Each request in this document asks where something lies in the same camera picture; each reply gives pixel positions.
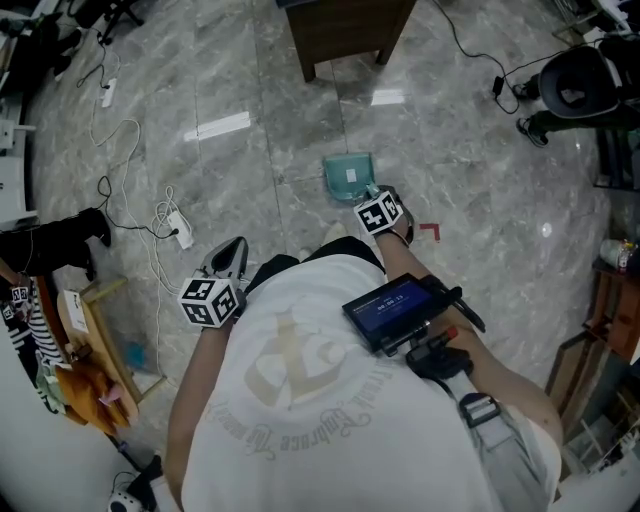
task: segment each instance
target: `red object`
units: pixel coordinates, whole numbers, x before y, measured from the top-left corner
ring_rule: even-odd
[[[422,231],[426,229],[433,229],[433,237],[436,242],[440,241],[440,224],[420,224],[420,229]]]

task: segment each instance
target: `gray marble tile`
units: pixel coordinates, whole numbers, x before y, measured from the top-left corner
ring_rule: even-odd
[[[322,175],[322,157],[346,150],[331,64],[306,84],[286,14],[253,0],[264,122],[279,182]]]
[[[283,183],[276,190],[287,254],[297,257],[301,249],[318,249],[334,222],[344,224],[349,235],[360,237],[353,206],[332,199],[324,178]]]
[[[468,51],[487,52],[507,67],[562,48],[550,34],[560,21],[544,0],[443,5]],[[429,0],[418,0],[386,67],[368,54],[339,59],[317,66],[311,84],[304,83],[286,14],[273,0],[140,0],[134,10],[145,25],[123,22],[114,32],[105,79],[117,76],[118,85],[112,106],[96,107],[93,132],[102,140],[125,118],[141,123],[125,183],[130,210],[148,224],[173,185],[194,230],[188,250],[175,239],[158,242],[174,286],[232,236],[249,241],[249,276],[277,253],[317,248],[335,221],[360,237],[351,205],[327,193],[322,158],[369,151],[378,181],[398,189],[417,222],[440,225],[441,241],[418,231],[413,252],[445,283],[463,287],[497,357],[544,384],[558,345],[581,329],[591,263],[610,214],[623,231],[635,231],[633,198],[591,187],[599,165],[592,132],[551,134],[545,150],[529,144],[515,121],[542,108],[540,102],[523,103],[514,116],[499,110],[491,95],[497,65],[465,58]],[[118,163],[135,127],[125,123],[95,147],[88,130],[98,75],[76,88],[101,54],[90,34],[62,80],[47,76],[27,109],[26,120],[37,126],[31,167],[42,222],[99,204],[96,185],[108,174],[109,212],[130,224]],[[512,82],[542,65],[518,71]],[[372,106],[378,90],[402,91],[404,102]],[[507,91],[500,101],[514,106]],[[249,128],[185,140],[198,125],[245,111]],[[155,262],[153,239],[141,236]],[[372,239],[364,241],[375,250]],[[89,246],[101,279],[129,278],[105,310],[114,337],[142,343],[154,364],[158,285],[140,236],[118,229],[110,249],[93,239]],[[72,267],[56,271],[55,279],[61,289],[87,285],[84,272]],[[198,336],[175,297],[163,289],[160,297],[159,355],[168,383],[122,433],[136,454],[164,449],[175,386]]]
[[[264,126],[253,120],[249,128],[201,140],[200,147],[206,193],[185,209],[199,241],[196,252],[202,258],[228,238],[244,236],[253,272],[285,250]]]
[[[202,168],[197,139],[185,140],[196,129],[193,79],[176,90],[151,95],[146,107],[145,147],[152,195],[164,198],[167,185],[185,202],[202,200]]]
[[[340,98],[379,94],[410,94],[403,45],[399,44],[385,66],[376,53],[363,53],[331,61]]]
[[[200,3],[193,59],[198,124],[244,111],[259,115],[261,97],[250,1]]]
[[[389,105],[372,105],[370,97],[341,100],[347,147],[351,153],[371,153],[376,182],[395,187],[416,222],[431,222],[433,178],[425,161],[418,114],[411,96],[402,100]]]

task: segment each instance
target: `teal dustpan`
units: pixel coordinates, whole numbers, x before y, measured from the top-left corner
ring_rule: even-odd
[[[371,153],[328,156],[323,163],[329,192],[338,201],[356,202],[367,192],[371,197],[380,193],[375,185]]]

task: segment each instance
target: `black cable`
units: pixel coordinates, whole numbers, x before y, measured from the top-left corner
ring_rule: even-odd
[[[107,187],[108,187],[107,192],[103,192],[100,189],[100,186],[102,185],[103,182],[106,182],[106,184],[107,184]],[[98,180],[98,194],[100,194],[102,197],[104,197],[104,201],[102,201],[102,203],[100,203],[100,206],[98,206],[96,208],[96,210],[99,210],[100,208],[102,208],[104,206],[104,215],[105,215],[105,217],[107,217],[107,219],[109,219],[109,222],[111,222],[111,224],[113,224],[116,228],[126,229],[126,230],[129,230],[129,231],[142,231],[142,230],[145,230],[145,231],[148,231],[149,233],[151,233],[158,240],[166,240],[167,238],[171,238],[172,236],[178,234],[178,230],[174,229],[168,235],[160,236],[157,233],[155,233],[153,230],[151,230],[148,226],[121,226],[120,224],[116,224],[115,221],[109,215],[109,199],[111,198],[112,193],[113,193],[113,189],[111,188],[111,180],[109,180],[109,177],[107,175],[105,175],[105,176],[103,176],[102,178],[100,178]]]
[[[502,63],[496,59],[493,55],[489,55],[488,53],[469,53],[467,52],[462,45],[460,44],[460,40],[458,39],[458,32],[456,30],[456,26],[453,24],[453,21],[451,20],[451,18],[449,17],[449,15],[446,13],[446,11],[444,10],[444,8],[440,5],[440,2],[438,2],[438,0],[431,0],[434,5],[438,8],[438,10],[442,13],[442,15],[447,19],[447,21],[449,22],[449,26],[451,27],[451,32],[453,33],[453,38],[456,41],[456,44],[458,45],[458,48],[460,49],[460,51],[462,52],[462,54],[465,57],[468,57],[470,59],[477,59],[480,57],[483,57],[485,59],[489,59],[492,60],[493,62],[495,62],[499,67],[500,70],[502,71],[502,80],[504,83],[507,84],[507,87],[509,87],[509,90],[511,91],[511,93],[513,94],[513,90],[511,89],[511,85],[509,85],[509,81],[507,80],[507,72],[504,69],[504,66],[502,65]],[[513,97],[516,100],[516,108],[513,110],[507,110],[506,108],[504,108],[502,106],[502,104],[498,101],[498,96],[500,95],[500,92],[496,92],[497,91],[497,81],[500,79],[500,77],[496,78],[496,83],[494,83],[494,88],[493,88],[493,101],[496,102],[496,104],[502,109],[503,112],[505,112],[506,114],[512,115],[515,114],[518,109],[520,108],[520,100],[517,98],[517,96],[515,94],[513,94]],[[500,84],[499,87],[500,91],[502,90],[502,84]]]
[[[96,30],[96,32],[97,32],[96,38],[98,40],[98,44],[100,45],[100,48],[102,48],[102,58],[100,59],[100,62],[98,63],[98,65],[96,67],[94,67],[91,71],[89,71],[86,75],[84,75],[80,80],[78,80],[76,82],[76,87],[78,89],[80,89],[80,87],[82,87],[84,85],[84,83],[87,81],[87,79],[98,70],[100,70],[100,87],[102,89],[108,89],[109,88],[108,85],[104,85],[102,83],[102,81],[104,80],[104,60],[107,58],[107,49],[104,47],[104,44],[102,43],[102,41],[100,41],[100,38],[102,37],[102,34],[98,30]]]
[[[116,473],[116,476],[113,477],[113,483],[111,484],[111,494],[113,494],[113,491],[116,490],[116,480],[120,475],[130,475],[134,478],[136,477],[136,475],[134,475],[131,471],[120,471],[119,473]]]
[[[449,17],[449,15],[445,12],[444,8],[440,5],[440,3],[438,2],[438,0],[431,0],[434,5],[438,8],[438,10],[442,13],[442,15],[447,19],[447,21],[449,22],[449,26],[451,27],[451,31],[453,33],[453,38],[456,41],[456,44],[458,45],[458,48],[460,49],[460,51],[462,52],[462,54],[465,57],[469,57],[470,59],[475,59],[478,57],[484,57],[486,59],[490,59],[493,62],[495,62],[499,67],[500,67],[500,71],[502,71],[502,77],[497,76],[494,83],[493,83],[493,100],[496,102],[496,104],[502,109],[503,112],[505,112],[506,114],[509,115],[513,115],[515,114],[518,109],[520,108],[520,100],[518,99],[518,97],[516,96],[516,94],[513,92],[513,88],[511,87],[511,84],[509,84],[509,80],[507,79],[507,77],[509,75],[511,75],[512,73],[515,73],[516,71],[526,68],[528,66],[531,66],[532,64],[536,64],[537,62],[542,62],[543,60],[547,60],[547,59],[551,59],[553,57],[556,57],[557,55],[560,55],[561,53],[565,53],[569,50],[573,50],[574,48],[578,48],[580,46],[586,46],[586,45],[590,45],[590,44],[595,44],[598,41],[603,41],[604,39],[607,39],[607,37],[601,37],[599,39],[595,39],[594,41],[588,42],[588,43],[581,43],[581,44],[577,44],[575,46],[571,46],[569,48],[567,48],[566,50],[561,50],[559,52],[556,52],[552,55],[548,55],[546,57],[541,57],[540,59],[536,59],[536,60],[532,60],[531,62],[527,62],[526,64],[523,64],[522,66],[518,66],[513,68],[511,71],[509,71],[508,73],[505,71],[504,66],[502,65],[502,63],[496,59],[494,56],[489,55],[488,53],[469,53],[467,52],[462,45],[460,44],[460,41],[458,39],[458,32],[456,30],[456,26],[453,24],[453,21],[451,20],[451,18]],[[500,96],[500,93],[502,92],[502,88],[503,85],[507,84],[507,87],[509,88],[509,90],[511,91],[511,94],[513,94],[513,97],[516,100],[516,108],[514,108],[513,110],[507,110],[506,108],[504,108],[502,106],[502,104],[498,101],[498,96]]]

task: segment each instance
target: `display screen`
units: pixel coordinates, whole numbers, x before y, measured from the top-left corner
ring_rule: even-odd
[[[397,317],[422,306],[431,294],[413,281],[406,281],[387,290],[366,304],[353,310],[353,314],[367,331],[373,331]]]

